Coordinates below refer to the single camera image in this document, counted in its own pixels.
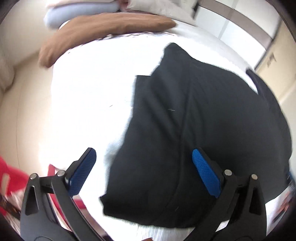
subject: bed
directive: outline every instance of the bed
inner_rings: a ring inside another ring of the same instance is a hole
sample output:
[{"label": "bed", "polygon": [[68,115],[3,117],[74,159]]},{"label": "bed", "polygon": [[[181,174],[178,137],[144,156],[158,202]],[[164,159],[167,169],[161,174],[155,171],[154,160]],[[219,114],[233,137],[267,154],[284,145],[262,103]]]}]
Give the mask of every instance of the bed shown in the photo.
[{"label": "bed", "polygon": [[[257,92],[245,74],[248,64],[237,53],[204,30],[176,22],[177,27],[165,33],[109,36],[80,45],[53,67],[51,131],[40,142],[40,161],[66,169],[88,147],[96,150],[96,164],[80,197],[113,240],[181,241],[192,231],[140,226],[103,215],[99,197],[132,115],[135,77],[151,75],[163,49],[175,42],[193,58],[236,73]],[[275,199],[266,206],[268,224],[276,204]]]}]

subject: pillow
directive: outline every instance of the pillow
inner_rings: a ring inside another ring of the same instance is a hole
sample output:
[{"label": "pillow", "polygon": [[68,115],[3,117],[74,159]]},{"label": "pillow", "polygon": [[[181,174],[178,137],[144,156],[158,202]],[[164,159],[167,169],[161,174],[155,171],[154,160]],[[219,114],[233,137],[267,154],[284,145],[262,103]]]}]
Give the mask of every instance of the pillow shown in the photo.
[{"label": "pillow", "polygon": [[164,16],[140,13],[101,13],[79,16],[55,32],[39,51],[39,64],[51,67],[67,50],[109,34],[165,31],[176,23]]},{"label": "pillow", "polygon": [[113,2],[114,0],[48,0],[47,8],[62,6],[70,3],[77,2]]},{"label": "pillow", "polygon": [[80,2],[51,8],[44,17],[44,23],[49,28],[59,28],[64,22],[81,16],[94,15],[103,12],[116,12],[119,10],[119,3],[106,2]]},{"label": "pillow", "polygon": [[171,2],[173,2],[174,4],[176,4],[177,6],[181,6],[181,0],[170,0]]},{"label": "pillow", "polygon": [[149,12],[195,25],[193,18],[170,0],[129,0],[127,10]]}]

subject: floor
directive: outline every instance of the floor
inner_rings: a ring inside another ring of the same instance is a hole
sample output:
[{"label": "floor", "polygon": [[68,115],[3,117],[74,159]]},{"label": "floor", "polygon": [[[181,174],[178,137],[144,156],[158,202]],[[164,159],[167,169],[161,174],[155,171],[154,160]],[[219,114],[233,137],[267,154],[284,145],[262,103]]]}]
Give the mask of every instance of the floor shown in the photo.
[{"label": "floor", "polygon": [[39,147],[49,131],[51,82],[52,68],[40,68],[35,54],[17,66],[14,84],[0,106],[0,155],[28,174],[46,174],[40,165]]}]

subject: bedding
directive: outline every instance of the bedding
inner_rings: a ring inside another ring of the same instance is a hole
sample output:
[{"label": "bedding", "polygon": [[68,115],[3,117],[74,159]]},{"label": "bedding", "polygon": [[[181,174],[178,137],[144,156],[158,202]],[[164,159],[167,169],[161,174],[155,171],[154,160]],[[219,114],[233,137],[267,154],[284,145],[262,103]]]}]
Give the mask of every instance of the bedding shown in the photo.
[{"label": "bedding", "polygon": [[163,16],[140,13],[101,13],[70,20],[41,47],[39,64],[51,67],[67,50],[110,34],[164,31],[176,23]]},{"label": "bedding", "polygon": [[177,6],[181,5],[181,0],[170,0],[172,3],[176,4]]},{"label": "bedding", "polygon": [[113,1],[110,3],[72,3],[50,8],[44,17],[44,23],[49,28],[59,28],[64,22],[81,15],[94,15],[103,12],[116,12],[118,10],[118,1]]},{"label": "bedding", "polygon": [[128,0],[127,11],[142,11],[195,25],[193,18],[170,0]]},{"label": "bedding", "polygon": [[192,230],[146,227],[103,215],[99,197],[132,115],[136,76],[151,75],[165,47],[175,42],[191,57],[236,73],[257,92],[234,51],[200,28],[177,24],[170,34],[128,34],[77,46],[53,67],[50,126],[39,143],[40,162],[64,169],[87,147],[96,150],[97,162],[79,195],[113,240],[181,241]]}]

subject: metal screw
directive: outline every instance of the metal screw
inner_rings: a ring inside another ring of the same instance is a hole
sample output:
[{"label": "metal screw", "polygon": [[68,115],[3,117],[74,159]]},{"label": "metal screw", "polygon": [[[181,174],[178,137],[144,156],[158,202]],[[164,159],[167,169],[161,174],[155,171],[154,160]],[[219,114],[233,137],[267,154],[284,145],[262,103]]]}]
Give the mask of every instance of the metal screw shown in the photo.
[{"label": "metal screw", "polygon": [[33,173],[33,174],[31,174],[30,179],[33,180],[33,179],[35,179],[36,177],[37,177],[37,174],[36,174],[36,173]]},{"label": "metal screw", "polygon": [[230,170],[228,170],[228,169],[226,169],[226,170],[224,171],[224,173],[225,173],[226,176],[231,176],[231,175],[232,175],[232,171],[230,171]]},{"label": "metal screw", "polygon": [[59,170],[58,172],[57,172],[57,176],[58,177],[62,177],[63,175],[65,175],[65,171],[64,170]]},{"label": "metal screw", "polygon": [[257,180],[258,179],[258,176],[256,174],[252,174],[251,176],[254,180]]}]

